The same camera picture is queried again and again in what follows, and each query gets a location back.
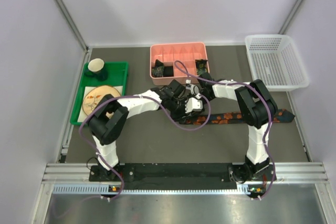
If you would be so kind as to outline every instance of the small object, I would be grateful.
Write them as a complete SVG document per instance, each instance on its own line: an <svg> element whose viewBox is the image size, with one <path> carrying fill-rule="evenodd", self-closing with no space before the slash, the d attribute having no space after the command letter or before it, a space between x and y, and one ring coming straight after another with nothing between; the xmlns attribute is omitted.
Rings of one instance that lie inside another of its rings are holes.
<svg viewBox="0 0 336 224"><path fill-rule="evenodd" d="M195 60L196 62L196 71L197 71L197 75L200 76L203 73L207 73L207 60Z"/></svg>
<svg viewBox="0 0 336 224"><path fill-rule="evenodd" d="M106 81L109 76L102 59L91 60L88 64L88 69L84 74L88 77L96 78L98 81Z"/></svg>
<svg viewBox="0 0 336 224"><path fill-rule="evenodd" d="M107 94L111 94L113 97L120 96L120 93L114 87L108 85L99 86L91 90L83 99L82 107L84 113L89 115Z"/></svg>
<svg viewBox="0 0 336 224"><path fill-rule="evenodd" d="M163 77L163 71L164 71L164 64L159 60L156 60L155 66L154 68L152 68L152 76L156 78Z"/></svg>
<svg viewBox="0 0 336 224"><path fill-rule="evenodd" d="M195 94L198 94L200 91L199 87L197 85L194 85L194 84L187 84L185 86L186 89L189 89L190 90L190 93L192 95L195 95Z"/></svg>
<svg viewBox="0 0 336 224"><path fill-rule="evenodd" d="M173 66L166 66L163 69L163 77L173 77L174 76L174 68Z"/></svg>
<svg viewBox="0 0 336 224"><path fill-rule="evenodd" d="M203 110L203 103L192 97L188 99L187 104L185 105L185 113L190 113L192 111L202 111Z"/></svg>

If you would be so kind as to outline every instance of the pink box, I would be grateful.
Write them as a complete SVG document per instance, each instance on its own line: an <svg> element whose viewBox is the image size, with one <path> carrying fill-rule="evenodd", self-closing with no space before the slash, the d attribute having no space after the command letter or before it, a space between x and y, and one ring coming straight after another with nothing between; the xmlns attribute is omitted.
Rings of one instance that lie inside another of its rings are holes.
<svg viewBox="0 0 336 224"><path fill-rule="evenodd" d="M175 43L175 44L157 44L151 46L150 57L150 76L154 85L168 85L173 79L181 84L185 84L187 75L179 71L174 66L174 61L180 60L185 64L189 73L197 75L195 60L207 60L205 45L203 42ZM155 66L155 61L161 61L165 66L173 66L173 77L152 77L152 68ZM196 78L191 77L191 83L198 83Z"/></svg>

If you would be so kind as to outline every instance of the white basket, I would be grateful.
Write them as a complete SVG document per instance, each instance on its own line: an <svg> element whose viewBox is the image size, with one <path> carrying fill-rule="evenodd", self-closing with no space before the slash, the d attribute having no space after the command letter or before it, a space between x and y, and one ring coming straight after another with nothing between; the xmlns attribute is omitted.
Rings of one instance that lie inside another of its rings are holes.
<svg viewBox="0 0 336 224"><path fill-rule="evenodd" d="M308 76L292 38L287 35L250 35L245 38L253 79L269 91L307 87Z"/></svg>

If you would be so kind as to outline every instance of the gray floor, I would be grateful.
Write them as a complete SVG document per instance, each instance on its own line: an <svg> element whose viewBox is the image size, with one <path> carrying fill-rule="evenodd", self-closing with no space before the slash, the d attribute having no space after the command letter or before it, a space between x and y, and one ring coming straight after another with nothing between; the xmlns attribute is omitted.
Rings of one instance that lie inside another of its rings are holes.
<svg viewBox="0 0 336 224"><path fill-rule="evenodd" d="M214 79L252 81L245 46L207 47L210 73ZM104 61L127 61L130 65L126 94L142 93L152 87L149 76L149 48L99 48L91 58ZM290 109L287 94L272 93L280 109ZM239 111L234 101L215 99L213 113ZM122 163L227 163L243 162L248 148L246 125L207 125L196 132L177 129L162 111L147 112L126 122L117 140L117 153ZM274 124L269 148L276 162L306 162L295 122ZM67 163L85 163L95 156L75 126Z"/></svg>
<svg viewBox="0 0 336 224"><path fill-rule="evenodd" d="M274 185L262 201L246 195L123 195L111 203L100 198L80 203L86 197L53 195L54 214L49 208L45 223L327 223L314 185Z"/></svg>

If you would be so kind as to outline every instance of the wooden plate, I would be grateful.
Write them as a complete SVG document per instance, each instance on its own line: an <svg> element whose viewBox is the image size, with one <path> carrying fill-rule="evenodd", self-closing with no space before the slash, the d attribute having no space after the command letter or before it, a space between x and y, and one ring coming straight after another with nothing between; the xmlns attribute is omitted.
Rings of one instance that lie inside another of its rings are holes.
<svg viewBox="0 0 336 224"><path fill-rule="evenodd" d="M92 89L83 99L82 108L84 113L89 115L96 108L101 99L107 94L111 94L113 97L120 96L120 93L112 86L103 85Z"/></svg>

